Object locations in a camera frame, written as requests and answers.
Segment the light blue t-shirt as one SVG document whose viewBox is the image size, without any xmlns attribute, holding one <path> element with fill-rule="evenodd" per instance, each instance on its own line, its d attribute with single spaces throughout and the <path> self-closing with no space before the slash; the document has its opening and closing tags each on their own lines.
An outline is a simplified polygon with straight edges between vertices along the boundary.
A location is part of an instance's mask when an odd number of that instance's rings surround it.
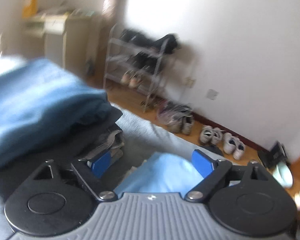
<svg viewBox="0 0 300 240">
<path fill-rule="evenodd" d="M 185 196 L 202 180 L 202 175 L 188 160 L 170 153 L 155 153 L 141 166 L 130 169 L 114 192 L 118 196 L 127 192 Z"/>
</svg>

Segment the white sneakers pair right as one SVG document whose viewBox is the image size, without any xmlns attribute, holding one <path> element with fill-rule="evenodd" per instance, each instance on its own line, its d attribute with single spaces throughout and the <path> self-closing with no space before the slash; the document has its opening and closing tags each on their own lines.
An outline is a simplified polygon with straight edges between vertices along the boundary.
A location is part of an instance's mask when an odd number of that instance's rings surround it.
<svg viewBox="0 0 300 240">
<path fill-rule="evenodd" d="M 223 135 L 223 151 L 232 155 L 235 160 L 241 160 L 245 153 L 245 144 L 238 137 L 226 132 Z"/>
</svg>

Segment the white sneakers pair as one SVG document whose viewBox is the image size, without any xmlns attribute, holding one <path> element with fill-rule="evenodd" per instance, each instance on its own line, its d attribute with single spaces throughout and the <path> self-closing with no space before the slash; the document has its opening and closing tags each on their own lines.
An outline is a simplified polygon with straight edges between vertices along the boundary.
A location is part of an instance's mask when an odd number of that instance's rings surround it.
<svg viewBox="0 0 300 240">
<path fill-rule="evenodd" d="M 219 127 L 204 125 L 199 135 L 199 142 L 202 145 L 211 144 L 216 146 L 223 139 L 223 131 Z"/>
<path fill-rule="evenodd" d="M 238 137 L 226 132 L 223 135 L 223 151 L 232 155 L 235 160 L 241 160 L 245 153 L 245 144 Z"/>
</svg>

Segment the white sneakers pair left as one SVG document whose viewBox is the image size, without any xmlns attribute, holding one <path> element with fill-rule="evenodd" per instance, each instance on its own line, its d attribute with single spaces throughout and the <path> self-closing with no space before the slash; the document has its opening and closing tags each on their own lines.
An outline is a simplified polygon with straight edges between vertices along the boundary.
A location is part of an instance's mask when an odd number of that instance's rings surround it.
<svg viewBox="0 0 300 240">
<path fill-rule="evenodd" d="M 211 144 L 216 146 L 223 139 L 223 131 L 219 127 L 204 125 L 199 135 L 199 142 L 202 145 Z"/>
</svg>

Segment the folded blue garment stack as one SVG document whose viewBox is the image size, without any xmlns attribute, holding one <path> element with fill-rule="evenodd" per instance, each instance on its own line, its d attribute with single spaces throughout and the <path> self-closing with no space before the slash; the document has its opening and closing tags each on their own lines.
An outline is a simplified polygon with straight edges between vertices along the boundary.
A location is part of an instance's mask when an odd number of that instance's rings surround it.
<svg viewBox="0 0 300 240">
<path fill-rule="evenodd" d="M 0 196 L 47 159 L 68 166 L 121 114 L 106 91 L 47 59 L 0 57 Z"/>
</svg>

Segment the grey sneakers pair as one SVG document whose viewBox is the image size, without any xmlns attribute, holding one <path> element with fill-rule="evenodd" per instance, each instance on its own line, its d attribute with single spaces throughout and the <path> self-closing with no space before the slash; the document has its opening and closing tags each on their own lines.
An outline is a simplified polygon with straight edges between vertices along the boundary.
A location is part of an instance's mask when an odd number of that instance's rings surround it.
<svg viewBox="0 0 300 240">
<path fill-rule="evenodd" d="M 157 120 L 172 133 L 190 135 L 194 126 L 192 108 L 173 101 L 163 101 L 157 109 Z"/>
</svg>

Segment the metal shoe rack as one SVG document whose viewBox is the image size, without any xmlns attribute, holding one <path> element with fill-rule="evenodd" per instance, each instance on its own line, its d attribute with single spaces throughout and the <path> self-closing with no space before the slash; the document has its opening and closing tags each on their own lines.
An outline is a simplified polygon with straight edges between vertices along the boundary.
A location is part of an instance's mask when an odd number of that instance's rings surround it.
<svg viewBox="0 0 300 240">
<path fill-rule="evenodd" d="M 145 33 L 115 24 L 109 32 L 103 88 L 120 84 L 142 94 L 143 111 L 153 107 L 170 56 L 180 44 L 175 34 L 152 39 Z"/>
</svg>

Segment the cream desk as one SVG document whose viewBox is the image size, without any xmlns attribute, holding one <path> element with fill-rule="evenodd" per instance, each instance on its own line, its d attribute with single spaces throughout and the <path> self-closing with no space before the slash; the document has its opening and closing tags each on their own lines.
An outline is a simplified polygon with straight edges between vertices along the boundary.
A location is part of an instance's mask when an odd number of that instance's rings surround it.
<svg viewBox="0 0 300 240">
<path fill-rule="evenodd" d="M 22 22 L 22 54 L 45 57 L 79 77 L 88 74 L 88 46 L 98 13 L 76 9 L 62 15 L 41 14 Z"/>
</svg>

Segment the long cardboard box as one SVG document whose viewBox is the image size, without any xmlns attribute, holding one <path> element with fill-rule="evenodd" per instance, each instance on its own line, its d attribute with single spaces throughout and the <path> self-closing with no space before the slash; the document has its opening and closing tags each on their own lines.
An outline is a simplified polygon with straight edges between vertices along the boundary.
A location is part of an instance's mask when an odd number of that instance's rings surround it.
<svg viewBox="0 0 300 240">
<path fill-rule="evenodd" d="M 115 19 L 118 1 L 119 0 L 104 0 L 102 17 L 105 21 L 111 22 Z"/>
</svg>

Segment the yellow box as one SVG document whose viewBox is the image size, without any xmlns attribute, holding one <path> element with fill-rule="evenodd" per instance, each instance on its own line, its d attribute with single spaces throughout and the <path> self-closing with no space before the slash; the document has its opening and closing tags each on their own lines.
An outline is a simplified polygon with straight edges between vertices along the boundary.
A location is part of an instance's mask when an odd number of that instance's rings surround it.
<svg viewBox="0 0 300 240">
<path fill-rule="evenodd" d="M 30 18 L 38 12 L 38 0 L 23 0 L 22 19 Z"/>
</svg>

